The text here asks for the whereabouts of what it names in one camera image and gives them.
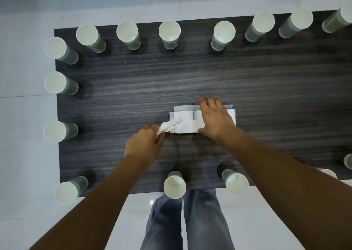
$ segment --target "person's left hand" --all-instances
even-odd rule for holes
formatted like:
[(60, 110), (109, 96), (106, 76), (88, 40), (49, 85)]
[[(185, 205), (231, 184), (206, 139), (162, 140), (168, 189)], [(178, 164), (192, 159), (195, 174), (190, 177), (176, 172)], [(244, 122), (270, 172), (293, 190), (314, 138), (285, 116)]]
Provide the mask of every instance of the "person's left hand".
[(164, 142), (164, 132), (156, 139), (159, 127), (158, 124), (147, 125), (136, 132), (126, 143), (124, 158), (134, 156), (145, 160), (149, 164), (153, 163), (158, 157)]

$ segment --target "cup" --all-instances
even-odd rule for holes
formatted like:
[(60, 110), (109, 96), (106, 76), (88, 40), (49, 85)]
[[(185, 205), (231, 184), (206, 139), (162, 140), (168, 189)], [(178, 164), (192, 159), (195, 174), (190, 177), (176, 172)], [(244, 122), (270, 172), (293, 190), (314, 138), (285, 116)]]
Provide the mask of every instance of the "cup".
[(45, 138), (52, 143), (75, 137), (77, 134), (78, 127), (76, 124), (61, 121), (49, 122), (44, 131)]
[(344, 158), (346, 168), (352, 169), (352, 154), (348, 154)]
[(68, 205), (73, 203), (77, 197), (81, 196), (88, 187), (88, 180), (86, 177), (79, 176), (70, 181), (60, 183), (55, 190), (56, 199)]
[(181, 198), (186, 192), (186, 183), (182, 174), (178, 171), (171, 171), (164, 182), (165, 194), (173, 199)]
[(247, 177), (231, 168), (224, 170), (221, 177), (226, 184), (226, 188), (233, 195), (244, 195), (248, 189), (249, 183)]
[(181, 27), (174, 20), (167, 20), (159, 27), (159, 36), (163, 40), (166, 49), (172, 50), (177, 47)]
[(317, 168), (317, 167), (314, 167), (315, 169), (325, 173), (325, 174), (328, 174), (330, 175), (331, 177), (334, 177), (335, 179), (337, 179), (337, 175), (335, 172), (333, 172), (332, 170), (330, 169), (327, 169), (327, 168)]
[(279, 28), (279, 35), (283, 39), (288, 39), (307, 29), (313, 22), (313, 13), (305, 7), (296, 8), (288, 17), (283, 25)]
[(51, 93), (74, 95), (78, 91), (78, 83), (59, 71), (49, 73), (44, 79), (44, 85)]
[(324, 32), (332, 33), (352, 23), (352, 4), (343, 5), (323, 21)]
[(130, 50), (137, 50), (140, 47), (138, 27), (133, 21), (121, 22), (117, 26), (116, 34)]
[(259, 12), (254, 16), (251, 25), (246, 30), (245, 37), (249, 42), (255, 42), (271, 31), (274, 25), (275, 18), (273, 14), (270, 12)]
[(60, 37), (52, 37), (46, 41), (44, 50), (48, 57), (55, 58), (69, 65), (78, 61), (78, 54), (72, 50)]
[(104, 52), (106, 48), (105, 41), (100, 37), (98, 30), (92, 25), (82, 25), (76, 31), (78, 42), (92, 49), (96, 53)]
[(225, 46), (235, 38), (236, 29), (228, 21), (220, 21), (214, 27), (212, 38), (212, 48), (215, 51), (221, 51)]

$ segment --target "hand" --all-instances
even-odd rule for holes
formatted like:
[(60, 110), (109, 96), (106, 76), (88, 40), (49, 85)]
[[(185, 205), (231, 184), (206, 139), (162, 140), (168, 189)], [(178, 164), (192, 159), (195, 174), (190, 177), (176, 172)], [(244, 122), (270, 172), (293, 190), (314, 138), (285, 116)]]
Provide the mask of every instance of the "hand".
[(156, 139), (159, 126), (158, 124), (147, 125), (136, 132), (126, 143), (124, 158), (134, 156), (152, 164), (158, 157), (164, 142), (164, 132)]
[(213, 141), (222, 142), (222, 136), (227, 131), (236, 128), (231, 116), (217, 99), (198, 97), (197, 100), (205, 123), (205, 127), (198, 129), (198, 133)]

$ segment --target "forearm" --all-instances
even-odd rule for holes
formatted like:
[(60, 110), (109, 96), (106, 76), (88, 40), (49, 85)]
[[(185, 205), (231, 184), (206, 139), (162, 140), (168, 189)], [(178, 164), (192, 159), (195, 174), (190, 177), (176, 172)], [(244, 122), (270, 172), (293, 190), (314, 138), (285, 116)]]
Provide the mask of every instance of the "forearm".
[(85, 199), (49, 230), (31, 250), (103, 250), (132, 187), (148, 162), (126, 157)]
[(223, 144), (306, 249), (343, 249), (352, 228), (352, 188), (236, 128)]

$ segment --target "person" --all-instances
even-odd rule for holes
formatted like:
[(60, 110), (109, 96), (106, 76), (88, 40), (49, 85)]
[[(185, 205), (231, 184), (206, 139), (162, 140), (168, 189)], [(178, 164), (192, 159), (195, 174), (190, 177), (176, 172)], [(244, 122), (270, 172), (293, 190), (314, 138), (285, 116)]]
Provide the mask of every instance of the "person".
[[(305, 249), (352, 249), (352, 187), (244, 134), (219, 100), (198, 101), (205, 123), (198, 132), (231, 152)], [(103, 250), (129, 192), (158, 156), (158, 128), (134, 134), (111, 174), (30, 249)], [(183, 199), (189, 250), (234, 249), (215, 190), (189, 190)], [(166, 196), (154, 203), (141, 250), (182, 249), (181, 206)]]

